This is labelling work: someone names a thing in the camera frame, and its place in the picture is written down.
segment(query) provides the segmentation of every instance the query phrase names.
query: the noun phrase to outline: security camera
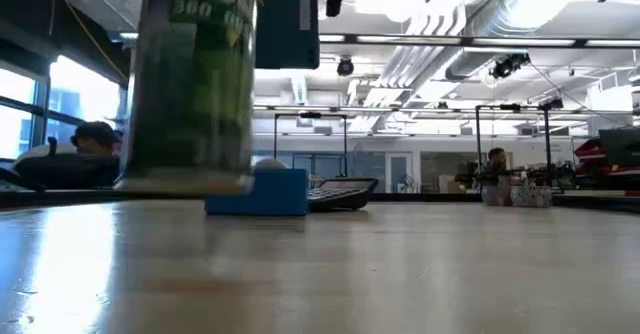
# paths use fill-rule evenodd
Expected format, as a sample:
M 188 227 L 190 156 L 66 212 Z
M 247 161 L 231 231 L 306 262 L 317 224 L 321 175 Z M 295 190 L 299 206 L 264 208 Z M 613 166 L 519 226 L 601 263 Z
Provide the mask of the security camera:
M 349 76 L 353 74 L 353 63 L 351 62 L 351 57 L 343 56 L 340 58 L 340 63 L 338 63 L 338 75 L 340 76 Z

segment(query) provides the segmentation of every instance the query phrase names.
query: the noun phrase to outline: metal frame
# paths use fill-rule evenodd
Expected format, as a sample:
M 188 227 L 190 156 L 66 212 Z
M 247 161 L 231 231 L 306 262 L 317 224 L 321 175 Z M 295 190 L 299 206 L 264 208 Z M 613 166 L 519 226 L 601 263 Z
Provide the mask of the metal frame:
M 322 114 L 322 113 L 316 113 L 314 112 L 313 114 L 319 115 L 320 118 L 326 118 L 326 117 L 330 117 L 330 118 L 342 118 L 344 120 L 344 137 L 343 137 L 343 157 L 344 157 L 344 176 L 348 176 L 349 175 L 349 170 L 348 170 L 348 159 L 347 159 L 347 115 L 345 114 Z M 273 159 L 277 159 L 278 158 L 278 119 L 281 116 L 287 116 L 287 117 L 301 117 L 303 116 L 304 113 L 276 113 L 273 116 Z
M 321 44 L 439 46 L 464 48 L 640 49 L 638 38 L 474 37 L 404 34 L 323 33 Z
M 309 159 L 311 163 L 311 175 L 316 174 L 316 160 L 317 159 L 338 159 L 338 163 L 340 166 L 340 175 L 343 175 L 342 169 L 344 168 L 342 165 L 342 161 L 345 160 L 344 155 L 341 154 L 333 154 L 333 153 L 317 153 L 317 152 L 293 152 L 291 156 L 291 166 L 293 168 L 296 167 L 296 157 L 298 160 L 300 159 Z
M 540 114 L 542 112 L 544 117 L 544 141 L 545 151 L 547 156 L 547 185 L 549 187 L 553 184 L 553 170 L 551 168 L 551 137 L 549 133 L 549 109 L 538 106 L 526 106 L 526 105 L 478 105 L 476 106 L 476 141 L 478 143 L 478 168 L 482 168 L 482 142 L 480 139 L 480 109 L 500 109 L 520 112 L 525 110 L 531 114 Z

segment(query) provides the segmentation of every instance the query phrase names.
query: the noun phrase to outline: door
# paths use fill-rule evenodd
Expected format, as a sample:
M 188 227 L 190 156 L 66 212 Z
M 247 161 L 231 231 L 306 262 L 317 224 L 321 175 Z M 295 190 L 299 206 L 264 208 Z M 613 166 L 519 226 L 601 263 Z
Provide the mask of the door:
M 387 153 L 385 183 L 387 193 L 412 193 L 411 154 Z

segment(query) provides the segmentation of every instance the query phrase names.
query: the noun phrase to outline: desk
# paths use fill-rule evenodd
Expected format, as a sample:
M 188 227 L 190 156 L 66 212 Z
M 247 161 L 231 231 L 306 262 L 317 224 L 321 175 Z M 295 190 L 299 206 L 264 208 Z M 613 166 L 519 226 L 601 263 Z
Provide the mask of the desk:
M 640 218 L 476 203 L 205 217 L 202 201 L 0 213 L 1 333 L 640 328 Z

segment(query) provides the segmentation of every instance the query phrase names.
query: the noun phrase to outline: pole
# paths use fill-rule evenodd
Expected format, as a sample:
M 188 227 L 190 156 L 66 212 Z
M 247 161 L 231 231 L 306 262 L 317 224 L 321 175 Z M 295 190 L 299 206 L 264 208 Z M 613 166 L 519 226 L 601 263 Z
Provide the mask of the pole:
M 553 185 L 553 172 L 551 170 L 551 133 L 549 133 L 549 110 L 544 109 L 544 141 L 547 151 L 547 185 Z
M 480 105 L 476 107 L 476 140 L 478 141 L 478 169 L 482 168 L 482 143 L 480 142 Z
M 573 142 L 573 135 L 571 135 L 571 159 L 573 161 L 573 170 L 576 170 L 576 148 L 574 146 L 574 142 Z
M 273 159 L 278 158 L 278 118 L 280 114 L 273 116 Z
M 342 120 L 344 121 L 344 138 L 343 138 L 343 143 L 344 143 L 344 176 L 348 177 L 349 176 L 349 170 L 347 167 L 347 116 L 343 115 L 342 116 Z

